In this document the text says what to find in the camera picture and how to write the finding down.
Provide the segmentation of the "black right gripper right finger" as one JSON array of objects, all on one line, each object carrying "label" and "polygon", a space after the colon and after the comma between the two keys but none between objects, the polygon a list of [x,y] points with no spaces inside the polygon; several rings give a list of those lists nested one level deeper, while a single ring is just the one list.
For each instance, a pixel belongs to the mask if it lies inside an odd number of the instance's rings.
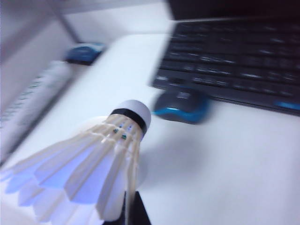
[{"label": "black right gripper right finger", "polygon": [[134,225],[151,225],[147,211],[138,191],[135,192],[134,200]]}]

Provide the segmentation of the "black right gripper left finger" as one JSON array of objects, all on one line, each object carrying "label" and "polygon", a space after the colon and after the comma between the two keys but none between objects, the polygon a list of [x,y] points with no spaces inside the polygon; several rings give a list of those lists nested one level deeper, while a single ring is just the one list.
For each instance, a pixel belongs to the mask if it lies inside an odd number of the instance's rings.
[{"label": "black right gripper left finger", "polygon": [[123,203],[123,224],[128,224],[128,197],[127,192],[124,193],[124,203]]}]

